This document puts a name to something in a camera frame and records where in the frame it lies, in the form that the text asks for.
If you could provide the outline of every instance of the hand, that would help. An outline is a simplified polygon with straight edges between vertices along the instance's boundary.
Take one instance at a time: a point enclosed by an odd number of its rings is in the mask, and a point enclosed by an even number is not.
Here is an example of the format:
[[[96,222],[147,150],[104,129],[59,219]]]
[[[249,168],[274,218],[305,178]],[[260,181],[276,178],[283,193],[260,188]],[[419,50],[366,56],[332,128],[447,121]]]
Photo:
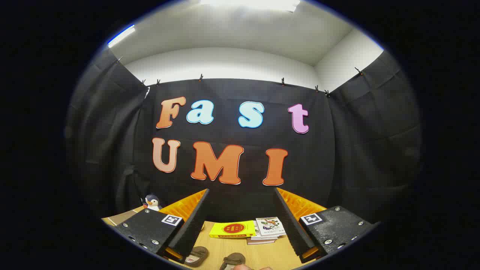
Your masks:
[[[239,265],[235,266],[233,268],[233,270],[253,270],[253,269],[251,269],[250,267],[248,267],[244,264],[239,264]],[[262,268],[260,270],[273,270],[273,269],[271,269],[270,267],[265,267],[265,268]]]

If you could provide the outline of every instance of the white wall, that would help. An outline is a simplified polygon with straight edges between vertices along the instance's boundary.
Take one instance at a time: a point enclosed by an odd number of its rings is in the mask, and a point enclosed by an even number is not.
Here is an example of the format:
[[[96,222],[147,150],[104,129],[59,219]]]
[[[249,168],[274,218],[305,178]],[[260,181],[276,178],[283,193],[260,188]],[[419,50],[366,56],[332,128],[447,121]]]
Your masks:
[[[368,36],[353,29],[315,66],[322,88],[332,92],[371,64],[383,52]]]
[[[196,48],[175,50],[131,62],[125,67],[145,85],[208,78],[281,82],[315,89],[320,79],[314,67],[302,62],[248,49]]]

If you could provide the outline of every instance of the stack of books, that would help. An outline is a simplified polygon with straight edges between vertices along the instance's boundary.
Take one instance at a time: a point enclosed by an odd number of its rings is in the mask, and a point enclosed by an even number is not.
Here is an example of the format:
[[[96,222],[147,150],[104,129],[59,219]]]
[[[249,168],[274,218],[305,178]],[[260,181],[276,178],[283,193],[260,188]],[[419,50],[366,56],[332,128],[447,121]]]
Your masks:
[[[279,236],[286,235],[285,229],[277,217],[258,218],[253,223],[256,235],[247,238],[248,245],[274,243]]]

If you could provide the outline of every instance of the black binder clip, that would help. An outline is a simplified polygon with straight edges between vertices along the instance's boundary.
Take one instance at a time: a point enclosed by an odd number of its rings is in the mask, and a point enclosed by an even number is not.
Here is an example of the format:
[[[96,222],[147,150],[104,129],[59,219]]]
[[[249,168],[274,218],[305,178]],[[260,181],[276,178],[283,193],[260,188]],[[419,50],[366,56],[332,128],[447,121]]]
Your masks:
[[[122,59],[122,58],[123,58],[123,56],[122,56],[122,57],[120,57],[120,58],[118,58],[118,59],[115,61],[115,63],[118,63],[118,62],[120,62],[120,59]]]
[[[355,69],[360,73],[361,76],[363,76],[363,72],[361,72],[358,68]]]

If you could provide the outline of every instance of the black foam pad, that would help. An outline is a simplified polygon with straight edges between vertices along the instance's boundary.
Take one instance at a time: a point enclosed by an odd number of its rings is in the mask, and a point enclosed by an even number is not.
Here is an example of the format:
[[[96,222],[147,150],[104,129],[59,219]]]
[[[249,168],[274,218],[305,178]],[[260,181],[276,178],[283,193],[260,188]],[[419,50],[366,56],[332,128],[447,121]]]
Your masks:
[[[288,240],[292,245],[293,250],[297,256],[301,256],[309,249],[315,247],[315,243],[310,239],[306,232],[302,229],[302,226],[293,216],[292,212],[288,208],[287,204],[283,200],[282,195],[277,189],[274,194],[274,203],[277,211],[277,217],[283,224],[285,232],[287,233]]]
[[[184,263],[186,257],[190,255],[190,252],[197,241],[198,235],[200,234],[200,230],[202,230],[202,226],[208,213],[208,204],[206,203],[206,200],[209,191],[209,189],[205,190],[205,193],[193,212],[190,214],[188,220],[168,244],[171,249],[182,255],[183,258],[178,259],[174,256],[169,256],[168,254],[167,257],[180,263]]]

